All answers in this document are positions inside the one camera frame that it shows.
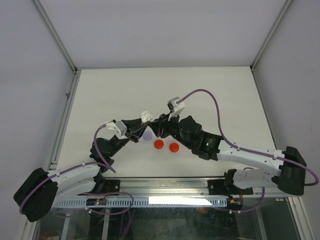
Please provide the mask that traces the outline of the orange earbud case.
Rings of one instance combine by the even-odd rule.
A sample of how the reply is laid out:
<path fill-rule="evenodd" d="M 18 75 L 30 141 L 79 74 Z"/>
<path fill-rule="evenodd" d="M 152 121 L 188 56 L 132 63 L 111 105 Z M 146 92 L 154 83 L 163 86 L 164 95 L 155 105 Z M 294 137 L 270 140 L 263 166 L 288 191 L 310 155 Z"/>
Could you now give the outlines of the orange earbud case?
<path fill-rule="evenodd" d="M 170 145 L 169 145 L 169 150 L 173 153 L 176 153 L 180 150 L 180 146 L 178 143 L 176 142 L 172 142 Z"/>
<path fill-rule="evenodd" d="M 156 149 L 160 150 L 164 147 L 164 142 L 161 139 L 157 139 L 153 145 Z"/>

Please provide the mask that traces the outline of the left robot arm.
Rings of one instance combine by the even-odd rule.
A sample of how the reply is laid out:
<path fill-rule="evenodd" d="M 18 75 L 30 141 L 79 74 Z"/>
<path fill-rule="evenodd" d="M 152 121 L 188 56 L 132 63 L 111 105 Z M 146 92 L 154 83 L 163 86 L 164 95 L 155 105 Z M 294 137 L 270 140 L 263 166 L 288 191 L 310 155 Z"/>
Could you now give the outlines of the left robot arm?
<path fill-rule="evenodd" d="M 139 142 L 149 123 L 146 117 L 106 122 L 95 131 L 87 159 L 62 169 L 33 170 L 13 196 L 19 213 L 36 222 L 65 199 L 89 192 L 102 193 L 102 174 L 115 172 L 112 157 L 128 142 Z"/>

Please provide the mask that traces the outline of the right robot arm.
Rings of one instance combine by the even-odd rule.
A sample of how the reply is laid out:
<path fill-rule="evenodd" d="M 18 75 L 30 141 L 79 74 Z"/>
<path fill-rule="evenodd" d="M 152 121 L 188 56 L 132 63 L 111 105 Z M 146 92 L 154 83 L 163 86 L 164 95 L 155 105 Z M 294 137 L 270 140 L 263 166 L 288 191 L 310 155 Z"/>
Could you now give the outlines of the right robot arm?
<path fill-rule="evenodd" d="M 304 194 L 307 164 L 295 147 L 268 150 L 239 146 L 221 135 L 204 131 L 191 116 L 180 119 L 162 114 L 148 126 L 157 137 L 171 136 L 201 159 L 250 166 L 251 170 L 230 169 L 224 174 L 223 187 L 230 194 L 259 187 L 277 187 L 294 196 Z"/>

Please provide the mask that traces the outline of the purple earbud case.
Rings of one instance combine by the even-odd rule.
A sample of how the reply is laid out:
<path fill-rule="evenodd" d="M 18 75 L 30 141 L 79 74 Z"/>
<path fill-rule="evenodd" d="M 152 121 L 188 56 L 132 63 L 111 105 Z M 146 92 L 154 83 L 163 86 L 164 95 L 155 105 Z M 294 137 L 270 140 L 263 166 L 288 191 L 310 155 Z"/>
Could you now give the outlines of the purple earbud case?
<path fill-rule="evenodd" d="M 153 134 L 150 131 L 145 131 L 142 137 L 145 141 L 150 141 L 153 139 Z"/>

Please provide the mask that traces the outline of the white earbud case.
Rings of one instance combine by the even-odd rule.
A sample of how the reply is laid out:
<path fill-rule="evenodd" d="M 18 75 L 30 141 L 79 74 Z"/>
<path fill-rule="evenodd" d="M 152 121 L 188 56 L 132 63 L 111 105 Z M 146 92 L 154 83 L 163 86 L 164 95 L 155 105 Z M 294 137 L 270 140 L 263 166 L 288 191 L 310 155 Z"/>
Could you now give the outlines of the white earbud case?
<path fill-rule="evenodd" d="M 141 122 L 144 124 L 144 123 L 150 122 L 153 119 L 153 116 L 149 111 L 143 111 L 140 114 L 140 119 L 141 119 Z"/>

